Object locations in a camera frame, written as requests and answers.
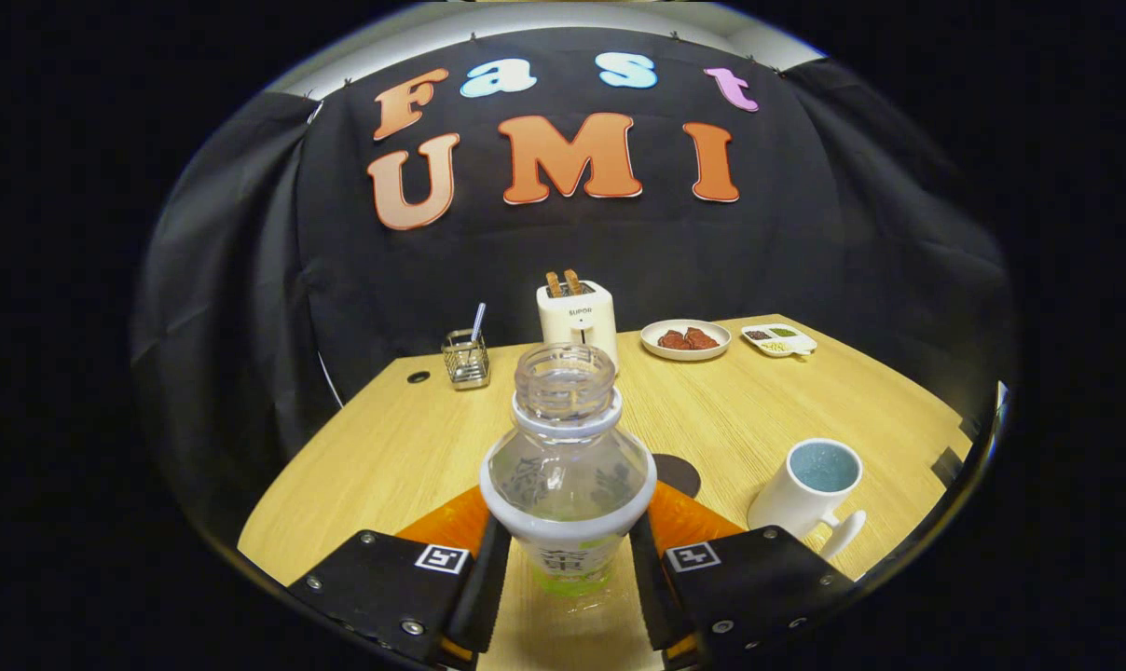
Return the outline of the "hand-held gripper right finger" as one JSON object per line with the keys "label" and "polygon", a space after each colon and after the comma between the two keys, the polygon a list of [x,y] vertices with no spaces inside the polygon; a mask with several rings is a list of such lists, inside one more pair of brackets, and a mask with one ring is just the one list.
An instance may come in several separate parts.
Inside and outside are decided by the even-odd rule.
{"label": "hand-held gripper right finger", "polygon": [[631,551],[665,670],[776,670],[781,648],[854,591],[788,531],[743,529],[665,483],[631,527]]}

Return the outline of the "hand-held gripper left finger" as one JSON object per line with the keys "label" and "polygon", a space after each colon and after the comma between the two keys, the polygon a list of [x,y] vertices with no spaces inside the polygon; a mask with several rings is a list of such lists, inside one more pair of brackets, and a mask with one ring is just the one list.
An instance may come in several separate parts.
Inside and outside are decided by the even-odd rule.
{"label": "hand-held gripper left finger", "polygon": [[495,632],[511,540],[470,487],[397,533],[354,533],[289,594],[397,666],[474,670]]}

